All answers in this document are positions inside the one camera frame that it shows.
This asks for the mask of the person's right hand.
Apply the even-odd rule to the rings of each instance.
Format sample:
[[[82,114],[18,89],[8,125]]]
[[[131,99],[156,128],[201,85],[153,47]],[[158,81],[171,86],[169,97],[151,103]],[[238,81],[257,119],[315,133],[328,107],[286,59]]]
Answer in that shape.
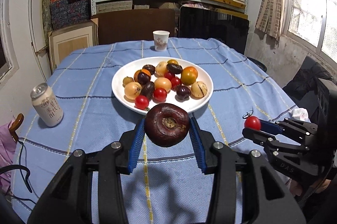
[[[321,193],[329,187],[330,183],[331,180],[318,180],[314,184],[309,186],[309,188],[316,189],[316,193]],[[305,188],[307,187],[301,186],[295,180],[291,180],[290,182],[289,190],[293,196],[301,196]]]

